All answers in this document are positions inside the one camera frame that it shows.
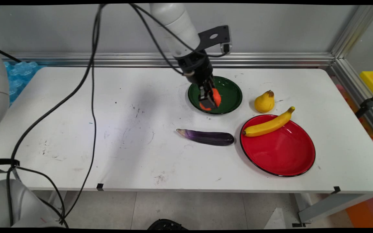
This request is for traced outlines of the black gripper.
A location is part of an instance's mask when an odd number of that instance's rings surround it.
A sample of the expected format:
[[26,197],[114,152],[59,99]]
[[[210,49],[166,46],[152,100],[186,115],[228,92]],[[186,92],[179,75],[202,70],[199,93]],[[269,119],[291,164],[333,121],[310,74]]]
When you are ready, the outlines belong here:
[[214,83],[213,67],[206,56],[198,53],[190,53],[184,57],[177,57],[176,61],[184,74],[193,73],[187,76],[187,80],[199,86],[199,105],[202,109],[217,108],[214,96],[218,96],[218,90]]

